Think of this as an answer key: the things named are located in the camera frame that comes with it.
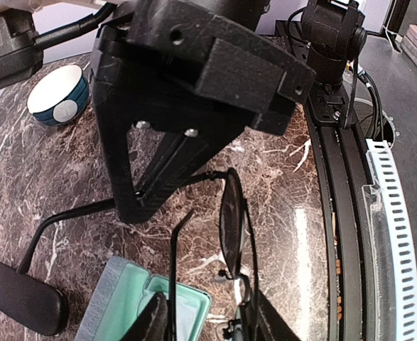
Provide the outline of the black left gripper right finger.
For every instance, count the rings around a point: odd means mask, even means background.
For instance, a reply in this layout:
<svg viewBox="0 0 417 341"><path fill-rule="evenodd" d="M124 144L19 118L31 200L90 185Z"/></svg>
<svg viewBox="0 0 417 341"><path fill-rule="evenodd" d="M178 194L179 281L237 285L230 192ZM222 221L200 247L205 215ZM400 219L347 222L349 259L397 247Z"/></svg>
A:
<svg viewBox="0 0 417 341"><path fill-rule="evenodd" d="M261 291L239 307L239 319L240 340L300 340Z"/></svg>

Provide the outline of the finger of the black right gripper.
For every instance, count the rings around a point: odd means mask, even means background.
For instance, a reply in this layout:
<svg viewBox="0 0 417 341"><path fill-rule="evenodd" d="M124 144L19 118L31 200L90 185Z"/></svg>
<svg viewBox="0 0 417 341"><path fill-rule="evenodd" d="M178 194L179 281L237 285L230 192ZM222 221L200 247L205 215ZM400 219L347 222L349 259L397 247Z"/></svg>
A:
<svg viewBox="0 0 417 341"><path fill-rule="evenodd" d="M134 187L127 142L133 124L145 121L164 134L203 137L208 148L193 164L200 169L254 120L249 110L199 97L171 80L135 80L131 85L94 80L92 95L116 208L120 220L129 224L146 222L167 200L140 199Z"/></svg>

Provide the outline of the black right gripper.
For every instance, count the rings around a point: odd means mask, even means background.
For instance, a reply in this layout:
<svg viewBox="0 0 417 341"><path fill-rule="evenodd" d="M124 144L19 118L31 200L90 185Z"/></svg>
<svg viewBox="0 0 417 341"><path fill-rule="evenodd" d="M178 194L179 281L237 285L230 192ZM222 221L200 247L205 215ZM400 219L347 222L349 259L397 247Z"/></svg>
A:
<svg viewBox="0 0 417 341"><path fill-rule="evenodd" d="M99 31L90 79L96 113L122 129L248 126L286 130L315 72L255 33L262 1L138 1ZM165 133L138 182L139 198L169 198L200 166L203 137Z"/></svg>

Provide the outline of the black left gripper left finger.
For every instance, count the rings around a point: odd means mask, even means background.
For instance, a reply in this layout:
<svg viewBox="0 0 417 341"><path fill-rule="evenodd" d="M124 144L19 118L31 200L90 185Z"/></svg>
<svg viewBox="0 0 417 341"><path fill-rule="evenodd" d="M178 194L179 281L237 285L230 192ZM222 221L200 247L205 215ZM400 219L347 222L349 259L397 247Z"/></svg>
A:
<svg viewBox="0 0 417 341"><path fill-rule="evenodd" d="M154 293L121 341L163 341L168 337L168 303L164 293Z"/></svg>

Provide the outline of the blue textured glasses case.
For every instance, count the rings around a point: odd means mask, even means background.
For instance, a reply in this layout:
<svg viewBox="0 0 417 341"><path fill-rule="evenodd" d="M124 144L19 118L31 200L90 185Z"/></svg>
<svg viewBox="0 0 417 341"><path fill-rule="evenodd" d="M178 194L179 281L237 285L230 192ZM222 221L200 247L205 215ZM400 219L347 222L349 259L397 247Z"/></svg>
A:
<svg viewBox="0 0 417 341"><path fill-rule="evenodd" d="M168 296L169 280L119 256L105 266L85 311L76 340L120 340L151 300L154 293ZM211 296L178 283L177 296L197 306L197 317L189 340L198 340L210 311Z"/></svg>

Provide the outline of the black frame sunglasses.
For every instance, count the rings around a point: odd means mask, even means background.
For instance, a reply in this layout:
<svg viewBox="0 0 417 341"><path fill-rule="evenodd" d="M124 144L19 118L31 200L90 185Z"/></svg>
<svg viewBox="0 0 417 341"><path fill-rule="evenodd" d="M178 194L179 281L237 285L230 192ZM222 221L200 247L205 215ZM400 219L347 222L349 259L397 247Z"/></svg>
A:
<svg viewBox="0 0 417 341"><path fill-rule="evenodd" d="M211 171L187 180L191 186L202 181L221 180L224 184L220 211L212 214L213 200L206 197L184 207L185 216L177 224L169 224L170 236L163 237L165 254L161 261L168 273L168 337L176 340L176 286L178 283L207 292L214 283L231 282L224 302L235 308L235 315L225 323L223 338L240 340L239 307L251 301L259 291L257 275L243 274L242 252L245 242L254 241L254 230L247 199L235 169Z"/></svg>

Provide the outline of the black hard glasses case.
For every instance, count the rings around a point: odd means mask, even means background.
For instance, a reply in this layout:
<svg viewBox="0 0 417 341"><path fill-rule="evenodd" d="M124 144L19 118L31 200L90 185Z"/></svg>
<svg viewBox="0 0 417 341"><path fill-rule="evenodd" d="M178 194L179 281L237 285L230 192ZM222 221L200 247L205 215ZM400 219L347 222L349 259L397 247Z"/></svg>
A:
<svg viewBox="0 0 417 341"><path fill-rule="evenodd" d="M70 314L67 297L58 289L1 262L0 311L45 336L61 333Z"/></svg>

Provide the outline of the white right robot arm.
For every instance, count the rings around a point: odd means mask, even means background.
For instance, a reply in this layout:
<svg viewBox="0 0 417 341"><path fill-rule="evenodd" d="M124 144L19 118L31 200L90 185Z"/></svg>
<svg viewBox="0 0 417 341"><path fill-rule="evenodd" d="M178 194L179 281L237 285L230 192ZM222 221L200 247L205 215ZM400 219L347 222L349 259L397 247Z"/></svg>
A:
<svg viewBox="0 0 417 341"><path fill-rule="evenodd" d="M134 1L97 34L90 89L117 212L142 223L246 127L285 132L363 48L356 1L309 1L306 61L256 33L267 1Z"/></svg>

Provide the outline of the white and green bowl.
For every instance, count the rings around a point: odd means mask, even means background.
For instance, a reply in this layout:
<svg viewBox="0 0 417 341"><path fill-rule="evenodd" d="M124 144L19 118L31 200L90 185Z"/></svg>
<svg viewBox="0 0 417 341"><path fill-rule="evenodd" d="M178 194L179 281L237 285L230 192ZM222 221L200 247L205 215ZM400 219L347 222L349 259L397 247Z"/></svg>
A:
<svg viewBox="0 0 417 341"><path fill-rule="evenodd" d="M65 65L42 78L31 90L26 106L38 122L46 126L67 124L88 105L90 91L83 70Z"/></svg>

